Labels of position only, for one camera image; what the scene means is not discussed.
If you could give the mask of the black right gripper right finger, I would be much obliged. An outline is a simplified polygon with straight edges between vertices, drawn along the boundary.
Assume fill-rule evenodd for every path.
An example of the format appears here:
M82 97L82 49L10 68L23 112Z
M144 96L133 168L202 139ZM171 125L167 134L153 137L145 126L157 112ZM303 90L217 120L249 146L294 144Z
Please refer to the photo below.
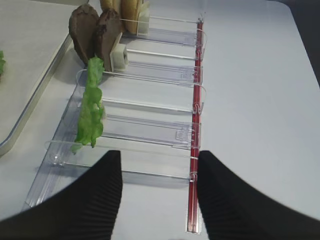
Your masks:
M266 196L214 154L198 156L197 195L210 240L318 240L320 222Z

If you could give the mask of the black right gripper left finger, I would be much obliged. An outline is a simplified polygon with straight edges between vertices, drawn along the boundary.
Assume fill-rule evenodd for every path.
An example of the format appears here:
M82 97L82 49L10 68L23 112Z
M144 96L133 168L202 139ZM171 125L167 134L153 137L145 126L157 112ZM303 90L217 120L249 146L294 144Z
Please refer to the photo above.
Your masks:
M2 240L109 240L123 193L121 153L110 150L72 184L0 222Z

